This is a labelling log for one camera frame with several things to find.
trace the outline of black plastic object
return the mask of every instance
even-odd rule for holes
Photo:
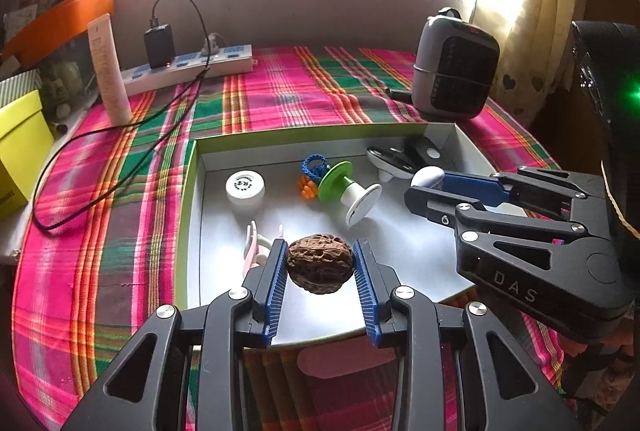
[[[408,137],[404,141],[404,154],[417,168],[436,166],[445,171],[456,171],[453,161],[426,137]]]
[[[367,148],[367,156],[378,169],[398,178],[408,180],[420,169],[402,151],[396,148],[384,150],[376,146],[369,146]]]
[[[146,59],[151,68],[170,65],[175,58],[171,25],[153,26],[145,32]]]
[[[580,429],[540,369],[484,305],[470,303],[462,310],[434,304],[401,286],[392,268],[377,264],[365,240],[353,250],[367,334],[379,347],[401,345],[391,429],[444,429],[442,343],[454,354],[460,430]]]
[[[246,429],[242,348],[265,347],[277,329],[286,252],[286,242],[275,240],[265,266],[252,268],[242,287],[221,294],[209,306],[184,312],[170,305],[158,309],[107,366],[62,430],[182,431],[195,345],[202,345],[196,428]]]
[[[399,103],[413,104],[411,100],[411,90],[396,90],[395,88],[385,87],[385,94],[389,99],[398,101]]]
[[[462,16],[460,16],[459,11],[453,7],[444,7],[438,11],[439,16],[449,16],[450,18],[458,18],[462,20]]]
[[[600,121],[609,190],[626,222],[640,230],[640,28],[575,21],[573,30],[580,86]],[[623,270],[640,283],[640,239],[620,222],[613,205],[609,209]]]
[[[501,201],[551,219],[484,207]],[[404,203],[455,229],[459,274],[567,337],[603,337],[631,305],[601,177],[528,167],[492,178],[446,173],[441,190],[412,187]]]

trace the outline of walnut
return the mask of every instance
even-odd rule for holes
[[[353,255],[339,237],[314,234],[289,246],[287,270],[293,283],[312,294],[331,294],[353,275]]]

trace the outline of plaid tablecloth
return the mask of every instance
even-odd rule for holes
[[[194,138],[293,126],[422,122],[412,107],[383,93],[385,86],[410,86],[411,54],[295,47],[257,50],[255,59],[250,74],[203,84],[186,122],[126,188],[53,235],[29,228],[15,283],[14,360],[20,393],[49,429],[60,428],[147,316],[172,302],[178,211]],[[134,118],[158,111],[180,90],[181,85],[131,98]],[[154,122],[69,147],[38,200],[40,218],[59,220],[117,182],[181,115],[193,93]],[[103,107],[96,106],[79,133],[107,125]],[[461,126],[497,169],[555,167],[537,141],[492,101]],[[558,385],[562,351],[555,333],[520,313],[506,318]],[[247,354],[249,411],[257,429],[388,429],[394,363],[322,381],[300,372],[298,352]],[[450,425],[453,399],[449,389]],[[193,411],[190,402],[190,417]]]

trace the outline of white tube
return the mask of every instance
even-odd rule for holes
[[[94,62],[95,78],[102,102],[112,126],[122,126],[131,122],[131,106],[122,82],[120,65],[113,42],[111,17],[103,14],[87,23],[89,50]]]
[[[347,207],[351,207],[353,202],[358,200],[362,195],[364,195],[365,189],[360,184],[353,182],[351,183],[347,189],[344,190],[342,196],[340,197],[340,202]]]

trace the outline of blue gripper pad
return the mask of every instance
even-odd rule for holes
[[[445,173],[442,190],[446,193],[478,199],[482,205],[497,207],[509,203],[509,192],[495,180]]]
[[[280,312],[282,310],[282,300],[284,299],[284,289],[287,286],[287,252],[289,246],[286,242],[280,248],[280,254],[273,271],[273,279],[267,294],[267,303],[264,309],[264,331],[262,338],[266,346],[271,344],[271,340],[278,332],[280,322]]]
[[[351,252],[353,253],[353,259],[355,261],[354,276],[356,278],[358,295],[360,296],[360,305],[362,306],[364,327],[373,345],[378,346],[382,335],[378,319],[378,299],[373,291],[369,270],[367,269],[367,263],[364,259],[359,241],[356,240],[353,244]]]

